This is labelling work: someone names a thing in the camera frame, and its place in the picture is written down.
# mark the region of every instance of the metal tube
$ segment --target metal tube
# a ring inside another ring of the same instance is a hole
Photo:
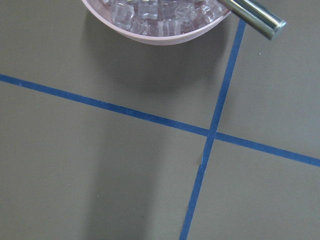
[[[286,21],[254,0],[218,0],[269,40],[280,34]]]

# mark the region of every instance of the silver cylinder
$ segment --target silver cylinder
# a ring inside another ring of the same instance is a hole
[[[286,21],[254,0],[218,0],[269,40],[274,39]]]

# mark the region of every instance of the blue line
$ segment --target blue line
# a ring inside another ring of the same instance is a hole
[[[228,92],[229,85],[231,82],[232,74],[233,74],[233,71],[234,71],[234,68],[236,65],[236,60],[237,60],[238,52],[239,52],[240,45],[242,42],[242,38],[244,35],[245,27],[246,27],[246,23],[244,21],[240,20],[236,34],[235,34],[235,38],[234,38],[233,46],[231,49],[229,61],[228,61],[228,64],[227,64],[227,67],[225,70],[220,93],[219,93],[219,96],[218,96],[218,99],[217,99],[217,102],[215,105],[210,129],[209,129],[208,136],[207,136],[204,150],[203,150],[202,162],[201,162],[201,165],[199,166],[198,172],[196,174],[193,190],[192,190],[191,197],[189,200],[188,210],[185,215],[185,219],[184,219],[184,223],[182,226],[182,231],[181,231],[179,240],[187,240],[187,238],[188,238],[192,218],[194,216],[199,193],[201,190],[202,182],[203,182],[204,175],[205,175],[206,168],[207,168],[207,164],[209,161],[210,152],[211,152],[212,146],[214,144],[214,140],[215,140],[217,129],[218,129],[218,124],[219,124],[222,110],[223,110],[223,107],[224,107],[224,104],[226,101],[226,96],[227,96],[227,92]]]
[[[138,111],[138,110],[130,109],[127,107],[115,105],[115,104],[108,103],[105,101],[96,100],[96,99],[89,98],[86,96],[81,96],[81,95],[74,94],[71,92],[59,90],[59,89],[56,89],[53,87],[40,85],[40,84],[37,84],[34,82],[21,80],[21,79],[14,78],[11,76],[0,74],[0,81],[5,82],[5,83],[9,83],[9,84],[13,84],[13,85],[17,85],[17,86],[20,86],[23,88],[35,90],[38,92],[42,92],[45,94],[54,95],[54,96],[57,96],[60,98],[72,100],[75,102],[83,103],[83,104],[97,107],[100,109],[105,109],[105,110],[109,110],[109,111],[116,112],[119,114],[124,114],[124,115],[128,115],[131,117],[135,117],[138,119],[147,120],[149,122],[165,125],[165,126],[172,127],[175,129],[184,130],[184,131],[198,134],[201,136],[206,137],[208,135],[208,129],[205,129],[202,127],[193,126],[193,125],[190,125],[190,124],[187,124],[184,122],[179,122],[179,121],[171,120],[171,119],[168,119],[165,117],[160,117],[160,116],[148,114],[148,113],[145,113],[142,111]]]
[[[249,140],[242,139],[242,138],[235,137],[235,136],[230,136],[230,135],[223,134],[220,132],[216,133],[215,139],[218,139],[220,141],[224,141],[224,142],[227,142],[230,144],[235,144],[235,145],[239,145],[242,147],[246,147],[249,149],[258,150],[258,151],[261,151],[264,153],[276,155],[279,157],[295,160],[295,161],[298,161],[301,163],[310,164],[310,165],[320,167],[320,159],[317,159],[317,158],[314,158],[311,156],[306,156],[306,155],[302,155],[302,154],[295,153],[292,151],[279,149],[279,148],[276,148],[273,146],[264,145],[261,143],[249,141]]]

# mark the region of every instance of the metal handle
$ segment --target metal handle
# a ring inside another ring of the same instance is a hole
[[[280,34],[286,21],[254,0],[218,0],[269,40]]]

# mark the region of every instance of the bowl of ice cubes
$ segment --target bowl of ice cubes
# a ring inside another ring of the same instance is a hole
[[[111,29],[150,45],[195,39],[219,24],[230,10],[218,0],[82,0]]]

